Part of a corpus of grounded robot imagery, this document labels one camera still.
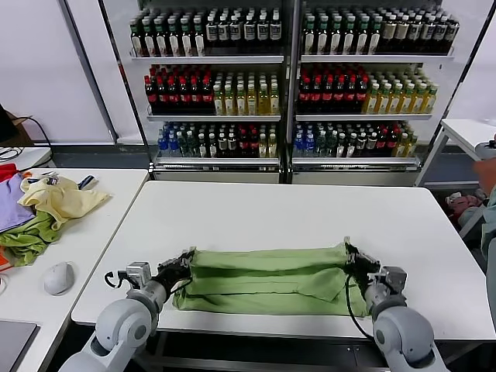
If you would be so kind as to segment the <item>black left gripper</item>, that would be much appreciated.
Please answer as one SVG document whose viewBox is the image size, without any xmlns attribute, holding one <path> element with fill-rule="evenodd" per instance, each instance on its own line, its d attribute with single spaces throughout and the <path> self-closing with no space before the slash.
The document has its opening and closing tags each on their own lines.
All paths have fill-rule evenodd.
<svg viewBox="0 0 496 372">
<path fill-rule="evenodd" d="M 191 282 L 194 251 L 185 250 L 178 257 L 168 259 L 157 266 L 157 282 L 168 291 L 178 291 Z"/>
</svg>

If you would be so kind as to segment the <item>person's hand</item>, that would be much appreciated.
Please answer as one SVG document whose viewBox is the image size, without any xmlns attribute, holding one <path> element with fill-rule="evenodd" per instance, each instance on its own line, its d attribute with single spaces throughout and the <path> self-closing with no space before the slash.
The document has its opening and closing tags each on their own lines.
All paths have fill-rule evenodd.
<svg viewBox="0 0 496 372">
<path fill-rule="evenodd" d="M 492 158 L 475 162 L 474 172 L 479 178 L 480 188 L 489 195 L 496 184 L 496 159 Z"/>
</svg>

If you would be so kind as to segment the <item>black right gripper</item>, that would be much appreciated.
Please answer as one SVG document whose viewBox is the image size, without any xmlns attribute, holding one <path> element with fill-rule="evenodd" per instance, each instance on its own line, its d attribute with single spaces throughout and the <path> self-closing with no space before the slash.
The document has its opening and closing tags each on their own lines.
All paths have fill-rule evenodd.
<svg viewBox="0 0 496 372">
<path fill-rule="evenodd" d="M 366 289 L 370 274 L 380 270 L 380 261 L 361 251 L 351 243 L 346 243 L 346 264 L 343 270 L 351 274 L 359 289 Z"/>
</svg>

